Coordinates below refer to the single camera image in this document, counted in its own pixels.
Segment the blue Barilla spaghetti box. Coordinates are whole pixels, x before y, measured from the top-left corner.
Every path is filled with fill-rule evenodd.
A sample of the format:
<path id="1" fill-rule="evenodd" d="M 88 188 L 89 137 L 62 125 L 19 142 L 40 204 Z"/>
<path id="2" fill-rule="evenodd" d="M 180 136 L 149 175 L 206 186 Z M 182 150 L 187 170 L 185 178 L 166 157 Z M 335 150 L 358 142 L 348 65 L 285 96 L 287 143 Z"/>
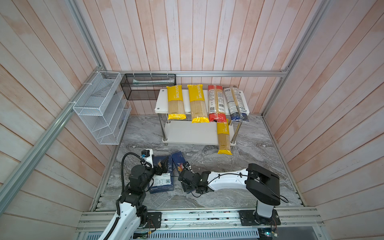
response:
<path id="1" fill-rule="evenodd" d="M 188 194 L 191 193 L 192 191 L 194 191 L 194 188 L 191 187 L 191 181 L 195 176 L 191 165 L 185 160 L 182 152 L 180 151 L 171 154 L 171 156 L 173 164 L 179 173 L 177 178 L 182 185 L 183 191 Z"/>

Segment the yellow Pastatime spaghetti pack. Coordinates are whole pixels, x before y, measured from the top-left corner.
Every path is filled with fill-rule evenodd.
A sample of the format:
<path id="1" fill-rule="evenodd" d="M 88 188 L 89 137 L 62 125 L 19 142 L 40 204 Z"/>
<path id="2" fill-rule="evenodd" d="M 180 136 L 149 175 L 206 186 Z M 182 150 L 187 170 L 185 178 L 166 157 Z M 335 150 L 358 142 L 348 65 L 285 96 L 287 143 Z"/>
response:
<path id="1" fill-rule="evenodd" d="M 187 118 L 184 109 L 182 86 L 167 87 L 168 94 L 168 120 L 185 120 Z"/>
<path id="2" fill-rule="evenodd" d="M 218 154 L 232 155 L 231 152 L 231 140 L 229 125 L 225 123 L 217 123 L 217 135 L 219 143 Z"/>

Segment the red spaghetti pack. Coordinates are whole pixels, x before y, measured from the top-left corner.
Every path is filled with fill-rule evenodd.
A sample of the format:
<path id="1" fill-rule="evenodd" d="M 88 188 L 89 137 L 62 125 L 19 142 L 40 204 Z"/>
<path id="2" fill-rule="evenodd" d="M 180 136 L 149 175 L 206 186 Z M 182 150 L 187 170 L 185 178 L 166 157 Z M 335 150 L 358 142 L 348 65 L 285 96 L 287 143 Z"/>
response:
<path id="1" fill-rule="evenodd" d="M 209 120 L 210 122 L 225 123 L 225 101 L 222 86 L 209 85 L 208 86 L 209 97 Z"/>

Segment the blue white-label spaghetti pack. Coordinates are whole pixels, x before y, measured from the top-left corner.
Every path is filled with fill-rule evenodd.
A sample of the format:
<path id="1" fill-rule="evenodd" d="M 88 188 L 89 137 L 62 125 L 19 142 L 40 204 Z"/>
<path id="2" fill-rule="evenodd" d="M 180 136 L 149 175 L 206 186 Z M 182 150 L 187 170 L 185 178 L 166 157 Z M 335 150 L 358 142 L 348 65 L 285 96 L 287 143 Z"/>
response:
<path id="1" fill-rule="evenodd" d="M 224 88 L 224 94 L 232 122 L 248 122 L 248 114 L 240 90 L 236 86 Z"/>

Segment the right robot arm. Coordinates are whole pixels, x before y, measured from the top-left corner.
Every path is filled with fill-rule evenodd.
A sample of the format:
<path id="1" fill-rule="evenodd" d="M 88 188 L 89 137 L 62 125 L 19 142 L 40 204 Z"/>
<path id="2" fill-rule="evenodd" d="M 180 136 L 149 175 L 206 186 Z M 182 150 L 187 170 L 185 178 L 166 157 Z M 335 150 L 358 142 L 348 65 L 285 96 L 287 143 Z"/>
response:
<path id="1" fill-rule="evenodd" d="M 205 171 L 200 174 L 192 172 L 189 163 L 185 163 L 178 180 L 187 193 L 203 195 L 226 189 L 250 192 L 257 199 L 256 210 L 251 214 L 239 214 L 244 219 L 243 226 L 272 225 L 276 216 L 275 207 L 282 201 L 280 177 L 257 164 L 249 164 L 246 169 L 235 172 Z"/>

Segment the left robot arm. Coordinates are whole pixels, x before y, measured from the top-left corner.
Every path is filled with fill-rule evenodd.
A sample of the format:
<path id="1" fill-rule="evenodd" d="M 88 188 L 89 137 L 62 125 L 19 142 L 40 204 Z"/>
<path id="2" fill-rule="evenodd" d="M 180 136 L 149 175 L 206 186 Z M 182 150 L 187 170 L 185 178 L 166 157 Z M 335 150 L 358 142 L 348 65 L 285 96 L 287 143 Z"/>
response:
<path id="1" fill-rule="evenodd" d="M 124 163 L 127 156 L 140 159 L 140 164 L 131 169 L 129 182 L 125 184 Z M 153 157 L 127 153 L 121 162 L 122 192 L 116 200 L 117 211 L 112 220 L 99 237 L 100 240 L 129 240 L 140 226 L 149 222 L 148 209 L 143 205 L 147 192 L 154 184 L 154 176 L 169 172 L 169 157 L 164 157 L 158 164 L 153 164 Z"/>

